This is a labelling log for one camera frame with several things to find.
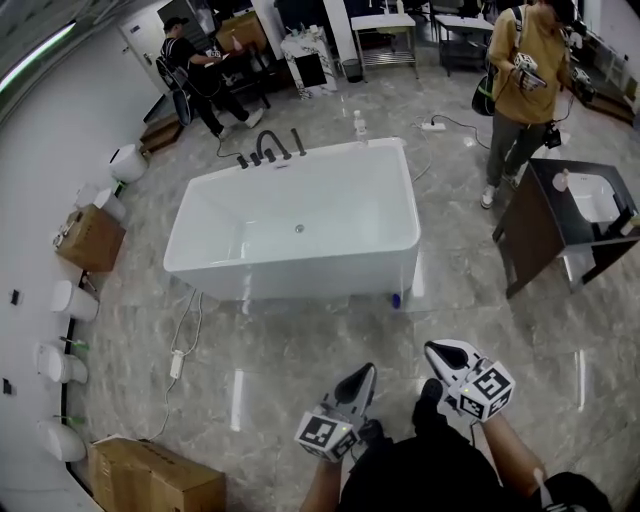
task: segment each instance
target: trash can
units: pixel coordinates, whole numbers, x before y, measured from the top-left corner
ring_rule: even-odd
[[[345,60],[342,63],[342,69],[344,70],[344,76],[352,84],[362,81],[362,67],[360,67],[358,59]]]

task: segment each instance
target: backpack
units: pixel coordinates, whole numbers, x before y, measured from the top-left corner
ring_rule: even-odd
[[[524,23],[526,19],[526,6],[521,5],[518,7],[512,7],[511,12],[516,22],[516,40],[513,47],[517,50],[520,48],[520,41],[522,40],[522,30],[524,29]],[[487,74],[482,77],[476,92],[473,95],[471,106],[481,116],[493,116],[496,111],[496,104],[493,99],[493,82],[498,74],[498,69],[489,61],[489,49],[487,48],[486,57],[486,69]]]

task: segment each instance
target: door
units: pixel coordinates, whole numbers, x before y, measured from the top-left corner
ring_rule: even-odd
[[[129,43],[129,47],[137,57],[154,84],[162,91],[168,88],[156,67],[156,58],[164,42],[162,21],[156,12],[146,11],[144,14],[129,18],[120,25],[120,31]]]

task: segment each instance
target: power adapter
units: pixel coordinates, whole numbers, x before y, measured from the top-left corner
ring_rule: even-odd
[[[182,376],[182,367],[184,366],[184,352],[182,350],[173,351],[173,359],[171,360],[171,370],[169,375],[174,379],[179,379]]]

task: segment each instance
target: person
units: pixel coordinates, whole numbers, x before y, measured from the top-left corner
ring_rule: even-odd
[[[501,179],[514,189],[517,187],[520,167],[544,142],[560,84],[571,87],[567,47],[561,31],[575,20],[572,0],[538,0],[535,5],[519,9],[523,13],[519,48],[515,48],[517,31],[512,9],[498,17],[489,46],[489,60],[498,74],[492,91],[496,112],[487,185],[481,199],[485,209],[493,205]],[[534,60],[538,65],[536,73],[547,83],[546,87],[532,91],[522,87],[521,72],[514,65],[517,53]]]
[[[321,460],[300,512],[611,512],[607,497],[587,478],[547,478],[540,459],[497,413],[482,429],[500,485],[489,461],[438,412],[442,395],[442,383],[429,379],[414,408],[411,439],[394,443],[380,422],[367,422],[360,431],[367,450],[342,495],[342,463]]]
[[[243,121],[247,127],[257,125],[264,114],[260,108],[249,114],[238,100],[231,94],[227,86],[216,76],[215,72],[206,68],[207,64],[218,64],[221,57],[208,57],[196,51],[194,46],[183,37],[183,25],[187,18],[170,18],[164,24],[165,40],[162,44],[161,55],[175,67],[187,72],[189,81],[185,89],[191,94],[191,105],[198,111],[200,117],[221,141],[229,136],[231,130],[222,126],[213,114],[211,101],[215,100],[231,112],[237,119]]]

